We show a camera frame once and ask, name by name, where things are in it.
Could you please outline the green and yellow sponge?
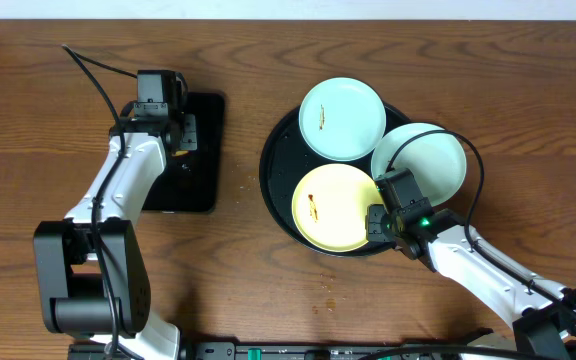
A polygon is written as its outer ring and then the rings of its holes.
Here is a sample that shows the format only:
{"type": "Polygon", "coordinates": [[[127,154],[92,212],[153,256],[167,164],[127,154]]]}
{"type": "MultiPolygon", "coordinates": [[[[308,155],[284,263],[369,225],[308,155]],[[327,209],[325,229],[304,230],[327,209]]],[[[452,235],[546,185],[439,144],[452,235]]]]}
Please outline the green and yellow sponge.
{"type": "Polygon", "coordinates": [[[186,156],[186,155],[188,155],[189,153],[190,153],[189,150],[177,150],[177,151],[175,151],[175,152],[172,152],[170,156],[171,156],[172,158],[178,158],[178,157],[186,156]]]}

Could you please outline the yellow plate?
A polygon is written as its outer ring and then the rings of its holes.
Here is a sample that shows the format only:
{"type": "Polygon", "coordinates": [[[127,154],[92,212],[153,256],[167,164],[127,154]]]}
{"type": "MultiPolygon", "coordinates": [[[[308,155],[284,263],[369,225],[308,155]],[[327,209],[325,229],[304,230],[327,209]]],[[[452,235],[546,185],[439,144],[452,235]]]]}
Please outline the yellow plate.
{"type": "Polygon", "coordinates": [[[299,233],[318,250],[346,253],[368,244],[365,217],[383,203],[373,179],[340,163],[319,166],[297,184],[291,213],[299,233]]]}

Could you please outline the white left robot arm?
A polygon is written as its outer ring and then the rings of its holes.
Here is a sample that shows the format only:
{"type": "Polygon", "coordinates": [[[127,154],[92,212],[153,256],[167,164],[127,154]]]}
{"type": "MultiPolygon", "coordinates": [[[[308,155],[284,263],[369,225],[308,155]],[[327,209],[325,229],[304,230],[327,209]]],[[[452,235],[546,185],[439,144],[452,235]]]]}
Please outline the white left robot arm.
{"type": "Polygon", "coordinates": [[[62,220],[37,226],[48,331],[96,342],[106,359],[180,358],[180,330],[151,308],[135,227],[168,159],[183,152],[183,131],[183,109],[135,103],[133,115],[111,128],[108,155],[79,203],[62,220]]]}

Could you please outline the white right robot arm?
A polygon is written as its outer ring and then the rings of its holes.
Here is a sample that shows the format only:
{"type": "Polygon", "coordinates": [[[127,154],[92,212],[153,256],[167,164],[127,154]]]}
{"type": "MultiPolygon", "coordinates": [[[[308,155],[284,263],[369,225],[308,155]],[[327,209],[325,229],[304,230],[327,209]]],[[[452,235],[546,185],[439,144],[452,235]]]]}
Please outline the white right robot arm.
{"type": "Polygon", "coordinates": [[[576,359],[576,288],[546,279],[488,243],[453,211],[419,207],[388,212],[367,208],[368,239],[394,245],[411,260],[476,296],[514,333],[516,349],[554,359],[576,359]]]}

